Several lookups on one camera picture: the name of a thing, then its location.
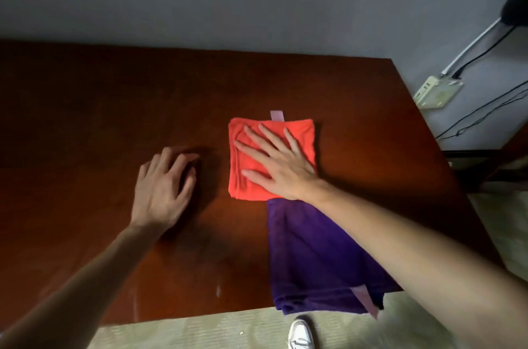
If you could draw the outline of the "person's left hand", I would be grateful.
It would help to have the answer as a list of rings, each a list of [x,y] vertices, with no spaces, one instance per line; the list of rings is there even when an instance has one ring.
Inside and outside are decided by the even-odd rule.
[[[200,156],[197,153],[177,153],[173,149],[170,176],[157,179],[160,154],[156,153],[149,161],[149,171],[141,188],[138,188],[137,177],[129,226],[137,230],[156,230],[162,234],[177,223],[190,203],[179,205],[178,193],[185,172],[195,167]]]

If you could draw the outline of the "white shoe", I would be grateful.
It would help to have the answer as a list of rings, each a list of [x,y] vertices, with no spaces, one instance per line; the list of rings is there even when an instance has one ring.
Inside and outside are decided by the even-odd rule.
[[[315,349],[312,329],[306,319],[297,317],[290,325],[287,349]]]

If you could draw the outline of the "orange towel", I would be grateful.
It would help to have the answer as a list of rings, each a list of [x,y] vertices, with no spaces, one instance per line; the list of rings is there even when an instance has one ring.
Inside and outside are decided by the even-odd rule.
[[[316,166],[316,152],[315,152],[315,124],[312,119],[302,119],[296,121],[284,121],[283,113],[277,111],[280,115],[278,119],[269,119],[258,121],[253,119],[233,118],[228,124],[229,144],[230,144],[230,176],[228,191],[232,198],[249,200],[249,201],[267,201],[269,199],[278,198],[279,196],[266,191],[263,187],[253,183],[244,177],[242,170],[253,170],[263,176],[270,178],[267,170],[263,165],[256,160],[247,156],[238,150],[234,144],[235,141],[240,141],[251,148],[260,150],[249,136],[244,132],[244,127],[247,126],[252,129],[255,134],[265,139],[266,137],[258,129],[258,125],[264,125],[268,130],[278,136],[285,145],[289,145],[284,129],[287,128],[293,138],[297,141],[300,151],[315,170]]]

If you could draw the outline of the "dark wooden furniture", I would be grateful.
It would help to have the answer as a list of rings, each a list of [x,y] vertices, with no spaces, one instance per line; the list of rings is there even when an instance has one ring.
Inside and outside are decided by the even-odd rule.
[[[466,193],[528,192],[528,119],[501,149],[442,153]]]

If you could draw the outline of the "white power strip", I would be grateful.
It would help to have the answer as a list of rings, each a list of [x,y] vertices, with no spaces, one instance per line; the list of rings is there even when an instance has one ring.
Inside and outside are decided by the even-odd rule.
[[[430,76],[413,95],[413,101],[420,111],[437,110],[447,105],[463,86],[461,80]]]

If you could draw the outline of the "person's left forearm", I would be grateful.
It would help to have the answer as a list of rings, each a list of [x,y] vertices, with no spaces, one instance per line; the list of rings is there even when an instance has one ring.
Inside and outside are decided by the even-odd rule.
[[[0,336],[0,349],[87,349],[107,308],[166,225],[130,224],[57,292]]]

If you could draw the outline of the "person's right hand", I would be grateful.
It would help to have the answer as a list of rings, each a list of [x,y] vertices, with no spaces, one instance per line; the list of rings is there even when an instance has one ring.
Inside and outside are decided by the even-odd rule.
[[[290,146],[285,145],[285,159],[274,160],[261,150],[256,150],[240,141],[234,142],[236,148],[256,160],[274,179],[274,192],[289,200],[303,200],[314,204],[326,194],[329,184],[318,177],[307,159],[298,159],[290,152]]]

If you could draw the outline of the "purple towel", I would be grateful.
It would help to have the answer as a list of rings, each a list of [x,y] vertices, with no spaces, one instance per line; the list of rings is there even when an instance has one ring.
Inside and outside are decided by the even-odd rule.
[[[328,311],[378,318],[396,281],[340,226],[300,200],[267,201],[270,283],[284,315]]]

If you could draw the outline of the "person's right forearm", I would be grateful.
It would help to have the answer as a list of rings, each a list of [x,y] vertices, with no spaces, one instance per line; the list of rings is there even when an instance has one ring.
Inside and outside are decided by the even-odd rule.
[[[528,349],[528,283],[455,240],[329,183],[303,184],[316,207],[471,349]]]

